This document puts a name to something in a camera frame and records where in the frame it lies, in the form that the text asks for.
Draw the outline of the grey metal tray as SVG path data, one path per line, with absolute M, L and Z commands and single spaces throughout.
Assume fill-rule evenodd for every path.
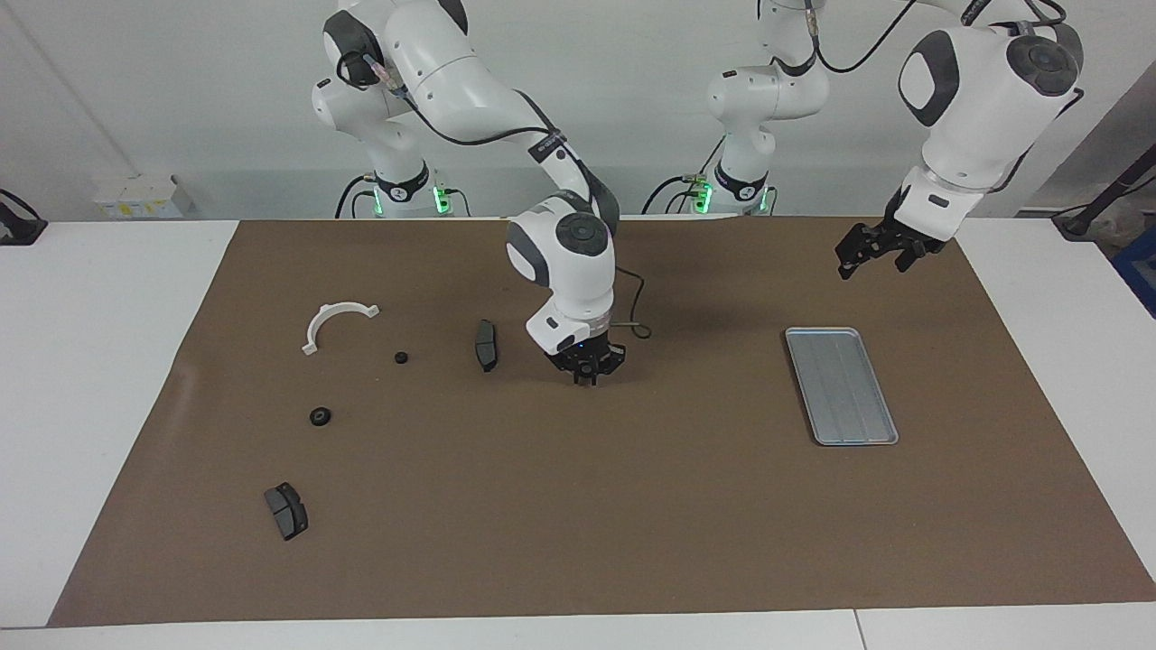
M 891 446 L 901 436 L 855 328 L 785 328 L 784 338 L 821 446 Z

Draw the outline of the brown table mat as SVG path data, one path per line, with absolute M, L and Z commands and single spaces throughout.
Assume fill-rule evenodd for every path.
M 847 229 L 625 223 L 653 334 L 580 387 L 526 333 L 546 291 L 502 222 L 244 223 L 49 622 L 1156 599 L 959 248 L 843 281 Z M 380 313 L 306 357 L 338 302 Z M 899 443 L 817 444 L 785 328 L 859 330 Z

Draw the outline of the black stand pole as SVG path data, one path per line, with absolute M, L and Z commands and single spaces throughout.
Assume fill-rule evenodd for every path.
M 1124 169 L 1124 172 L 1116 177 L 1116 180 L 1111 180 L 1111 184 L 1095 195 L 1094 200 L 1048 215 L 1052 226 L 1065 239 L 1085 241 L 1087 231 L 1104 210 L 1119 199 L 1147 189 L 1149 184 L 1156 182 L 1156 172 L 1153 169 L 1156 169 L 1156 143 L 1153 143 L 1131 167 Z

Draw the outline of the blue box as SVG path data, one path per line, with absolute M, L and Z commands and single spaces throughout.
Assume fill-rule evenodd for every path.
M 1156 320 L 1156 226 L 1112 256 L 1111 265 Z

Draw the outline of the wide dark brake pad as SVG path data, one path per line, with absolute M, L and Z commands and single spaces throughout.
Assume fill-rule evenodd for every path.
M 292 485 L 282 482 L 273 486 L 264 492 L 264 498 L 277 525 L 277 533 L 286 542 L 307 530 L 307 510 Z

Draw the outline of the white curved plastic bracket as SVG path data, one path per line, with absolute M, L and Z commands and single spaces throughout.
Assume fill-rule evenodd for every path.
M 318 311 L 313 313 L 311 320 L 307 324 L 305 331 L 305 345 L 302 346 L 302 353 L 310 357 L 317 353 L 319 348 L 319 333 L 321 333 L 323 325 L 329 322 L 331 318 L 338 316 L 338 313 L 362 313 L 368 320 L 377 317 L 380 313 L 378 305 L 365 305 L 360 302 L 338 302 L 332 304 L 323 304 L 319 306 Z

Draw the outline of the white wall socket box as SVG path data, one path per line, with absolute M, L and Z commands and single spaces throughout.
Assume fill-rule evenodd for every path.
M 106 219 L 183 219 L 194 204 L 173 173 L 140 173 L 133 178 L 98 178 L 92 202 Z

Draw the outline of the black clamp mount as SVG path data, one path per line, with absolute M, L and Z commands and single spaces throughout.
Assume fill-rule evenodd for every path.
M 9 204 L 25 210 L 29 217 L 20 217 Z M 0 246 L 32 246 L 47 226 L 46 219 L 24 198 L 0 189 Z

